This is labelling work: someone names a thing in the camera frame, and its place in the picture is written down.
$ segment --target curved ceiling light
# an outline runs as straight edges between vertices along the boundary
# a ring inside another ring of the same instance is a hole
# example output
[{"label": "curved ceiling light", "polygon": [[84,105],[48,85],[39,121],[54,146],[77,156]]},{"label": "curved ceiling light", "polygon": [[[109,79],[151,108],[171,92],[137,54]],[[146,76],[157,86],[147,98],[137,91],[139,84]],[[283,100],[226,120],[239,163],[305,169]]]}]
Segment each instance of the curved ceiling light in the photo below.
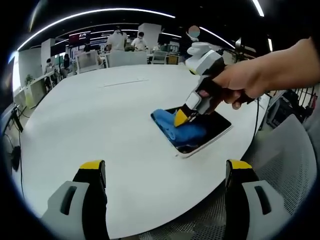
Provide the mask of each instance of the curved ceiling light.
[{"label": "curved ceiling light", "polygon": [[56,37],[57,38],[60,38],[64,35],[68,35],[68,34],[73,34],[74,32],[76,31],[80,31],[80,30],[84,30],[84,29],[89,29],[89,28],[94,28],[94,27],[100,27],[100,26],[107,26],[107,25],[122,25],[122,24],[127,24],[127,25],[139,25],[139,23],[132,23],[132,22],[115,22],[115,23],[104,23],[104,24],[98,24],[98,25],[92,25],[92,26],[86,26],[86,27],[82,27],[82,28],[79,28],[79,29],[75,29],[75,30],[72,30],[72,31],[69,31],[69,32],[66,32],[64,34],[61,34],[59,36]]},{"label": "curved ceiling light", "polygon": [[260,3],[258,2],[258,0],[252,0],[252,2],[254,4],[255,8],[257,9],[260,17],[264,17],[265,16],[264,11],[262,11],[262,8],[261,8]]},{"label": "curved ceiling light", "polygon": [[86,33],[90,33],[91,31],[82,31],[82,32],[77,32],[77,33],[73,33],[73,34],[70,34],[70,36],[74,36],[74,35],[78,35],[78,34],[86,34]]},{"label": "curved ceiling light", "polygon": [[169,18],[173,18],[175,19],[175,16],[169,15],[169,14],[165,14],[162,12],[158,12],[158,11],[151,11],[151,10],[145,10],[145,9],[139,9],[139,8],[124,8],[124,7],[117,7],[117,8],[104,8],[104,9],[96,9],[96,10],[91,10],[91,11],[84,11],[84,12],[80,12],[77,14],[73,14],[70,16],[67,16],[65,18],[62,18],[58,21],[55,21],[47,26],[45,26],[44,28],[40,29],[39,31],[37,31],[35,34],[33,34],[32,36],[30,36],[27,40],[25,40],[18,48],[17,51],[19,51],[21,48],[23,48],[24,45],[26,45],[28,42],[30,42],[32,39],[34,39],[36,36],[38,36],[40,33],[44,32],[45,30],[47,30],[48,28],[51,28],[54,25],[57,25],[65,20],[68,19],[73,19],[75,17],[79,17],[82,15],[86,15],[86,14],[93,14],[93,13],[99,13],[99,12],[109,12],[109,11],[133,11],[133,12],[144,12],[144,13],[150,13],[150,14],[157,14],[157,15],[162,15],[165,17],[169,17]]},{"label": "curved ceiling light", "polygon": [[165,32],[162,32],[161,34],[169,35],[169,36],[173,36],[173,37],[177,37],[177,38],[182,38],[181,36],[170,34],[170,33],[165,33]]},{"label": "curved ceiling light", "polygon": [[94,38],[90,38],[90,40],[95,40],[95,39],[105,39],[108,38],[109,36],[100,36],[100,37],[94,37]]},{"label": "curved ceiling light", "polygon": [[54,45],[61,44],[61,43],[65,42],[65,41],[68,41],[68,40],[69,40],[69,39],[62,40],[62,41],[60,41],[60,42],[55,43]]},{"label": "curved ceiling light", "polygon": [[224,41],[226,44],[228,44],[230,47],[232,47],[233,49],[235,49],[235,46],[233,46],[231,43],[227,42],[226,40],[224,40],[222,37],[218,36],[217,34],[213,33],[212,31],[209,31],[208,29],[205,29],[204,27],[200,27],[200,29],[202,29],[203,31],[206,31],[207,33],[215,36],[216,38],[220,39],[221,41]]},{"label": "curved ceiling light", "polygon": [[273,52],[273,51],[274,51],[274,48],[272,47],[272,41],[271,41],[270,38],[268,38],[268,44],[269,44],[270,52]]},{"label": "curved ceiling light", "polygon": [[114,31],[115,31],[115,30],[95,31],[95,32],[91,32],[91,34],[108,33],[108,32],[114,32]]}]

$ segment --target cable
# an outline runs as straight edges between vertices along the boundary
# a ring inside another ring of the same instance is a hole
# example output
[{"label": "cable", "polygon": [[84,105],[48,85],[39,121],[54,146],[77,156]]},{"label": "cable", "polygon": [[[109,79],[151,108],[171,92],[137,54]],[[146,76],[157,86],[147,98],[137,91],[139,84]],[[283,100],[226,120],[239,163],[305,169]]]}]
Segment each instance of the cable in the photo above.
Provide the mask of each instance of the cable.
[{"label": "cable", "polygon": [[22,115],[22,116],[24,116],[24,117],[27,118],[27,119],[30,118],[29,116],[24,115],[23,111],[20,111],[19,108],[17,108],[17,110],[18,110],[18,113],[21,113],[20,116]]},{"label": "cable", "polygon": [[20,134],[20,130],[19,130],[19,128],[17,127],[17,125],[16,125],[15,121],[14,121],[14,120],[12,120],[12,122],[13,122],[13,124],[12,124],[12,125],[14,125],[15,129],[17,129],[17,130],[18,130],[18,132],[19,132],[19,134]]},{"label": "cable", "polygon": [[251,143],[253,143],[255,136],[256,136],[256,131],[257,131],[257,127],[258,127],[258,117],[259,117],[259,97],[256,99],[256,104],[257,104],[257,108],[256,108],[256,119],[255,119],[255,126],[254,126],[254,132],[253,132],[253,137],[251,140]]},{"label": "cable", "polygon": [[21,183],[21,191],[22,191],[22,196],[23,199],[25,199],[25,193],[24,193],[24,186],[22,184],[22,151],[21,151],[21,138],[20,138],[20,131],[19,132],[19,145],[20,145],[20,183]]}]

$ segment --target blue cloth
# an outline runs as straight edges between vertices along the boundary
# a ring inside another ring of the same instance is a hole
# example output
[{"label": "blue cloth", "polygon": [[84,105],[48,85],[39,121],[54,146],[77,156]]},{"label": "blue cloth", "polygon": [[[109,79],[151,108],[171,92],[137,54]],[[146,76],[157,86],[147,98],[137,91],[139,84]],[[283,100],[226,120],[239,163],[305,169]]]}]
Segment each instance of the blue cloth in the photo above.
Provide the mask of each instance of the blue cloth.
[{"label": "blue cloth", "polygon": [[174,126],[176,113],[157,109],[153,113],[155,122],[161,127],[163,133],[176,146],[197,145],[206,134],[206,129],[198,124],[187,122],[179,127]]}]

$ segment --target white round table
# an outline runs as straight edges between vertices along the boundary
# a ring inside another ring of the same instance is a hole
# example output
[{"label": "white round table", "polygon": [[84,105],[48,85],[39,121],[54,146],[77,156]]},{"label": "white round table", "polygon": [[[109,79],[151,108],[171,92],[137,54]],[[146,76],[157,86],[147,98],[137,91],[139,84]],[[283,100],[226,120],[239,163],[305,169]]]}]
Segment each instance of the white round table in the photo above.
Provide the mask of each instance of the white round table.
[{"label": "white round table", "polygon": [[[257,103],[216,109],[233,128],[188,158],[163,136],[150,114],[184,104],[198,76],[181,65],[133,65],[62,80],[21,134],[23,188],[36,216],[79,166],[105,161],[111,239],[159,227],[185,213],[225,178],[226,160],[241,159],[255,128]],[[259,123],[268,100],[262,101]],[[20,187],[20,173],[13,178]]]}]

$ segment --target tablet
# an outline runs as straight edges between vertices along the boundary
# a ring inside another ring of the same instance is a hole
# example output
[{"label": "tablet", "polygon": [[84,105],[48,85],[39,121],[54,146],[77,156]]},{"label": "tablet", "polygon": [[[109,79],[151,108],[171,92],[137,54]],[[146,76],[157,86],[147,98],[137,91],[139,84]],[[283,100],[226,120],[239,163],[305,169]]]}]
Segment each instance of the tablet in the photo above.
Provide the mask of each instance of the tablet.
[{"label": "tablet", "polygon": [[[177,110],[179,110],[180,107],[175,107],[171,109],[166,109],[167,112],[173,114]],[[185,146],[175,146],[174,143],[172,143],[165,134],[163,136],[171,143],[171,145],[177,150],[178,155],[187,158],[199,150],[205,148],[209,144],[212,144],[214,141],[216,141],[218,138],[223,136],[227,131],[229,131],[232,128],[232,124],[230,121],[228,121],[226,118],[221,116],[219,113],[214,111],[211,114],[204,114],[197,116],[193,123],[201,124],[206,129],[206,135],[199,140],[197,145],[185,145]]]}]

